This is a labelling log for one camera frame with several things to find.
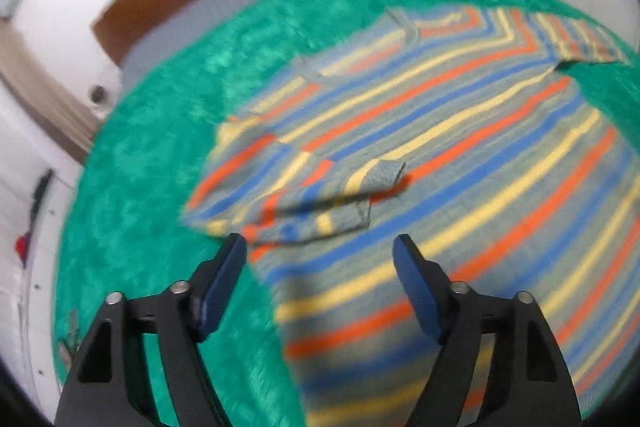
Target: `curtain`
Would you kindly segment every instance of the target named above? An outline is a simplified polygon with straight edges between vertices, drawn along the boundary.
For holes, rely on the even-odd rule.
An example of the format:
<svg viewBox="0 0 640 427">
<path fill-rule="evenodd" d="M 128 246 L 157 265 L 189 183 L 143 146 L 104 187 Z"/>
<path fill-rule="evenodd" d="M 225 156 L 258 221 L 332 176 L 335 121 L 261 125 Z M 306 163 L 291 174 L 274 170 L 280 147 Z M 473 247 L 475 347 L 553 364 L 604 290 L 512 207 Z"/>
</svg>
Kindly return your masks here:
<svg viewBox="0 0 640 427">
<path fill-rule="evenodd" d="M 94 142 L 98 118 L 43 69 L 20 35 L 3 20 L 0 20 L 0 80 L 62 149 L 84 162 Z"/>
</svg>

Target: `green blanket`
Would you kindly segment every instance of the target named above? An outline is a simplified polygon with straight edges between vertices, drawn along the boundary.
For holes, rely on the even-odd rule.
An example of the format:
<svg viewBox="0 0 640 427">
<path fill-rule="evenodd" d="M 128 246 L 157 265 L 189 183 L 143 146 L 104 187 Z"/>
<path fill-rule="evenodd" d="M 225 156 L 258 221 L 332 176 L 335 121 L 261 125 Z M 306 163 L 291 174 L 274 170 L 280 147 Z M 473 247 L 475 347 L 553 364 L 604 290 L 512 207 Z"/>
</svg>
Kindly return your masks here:
<svg viewBox="0 0 640 427">
<path fill-rule="evenodd" d="M 211 149 L 215 126 L 298 54 L 316 54 L 370 25 L 385 7 L 443 2 L 516 6 L 585 17 L 558 0 L 261 0 L 157 67 L 105 124 L 66 223 L 56 338 L 78 309 L 81 333 L 110 291 L 127 297 L 187 279 L 219 242 L 180 226 L 178 214 Z M 640 61 L 567 67 L 585 95 L 640 150 Z M 145 346 L 161 419 L 177 425 L 155 337 Z M 220 331 L 200 352 L 233 425 L 303 426 L 280 354 L 266 289 L 245 269 Z"/>
</svg>

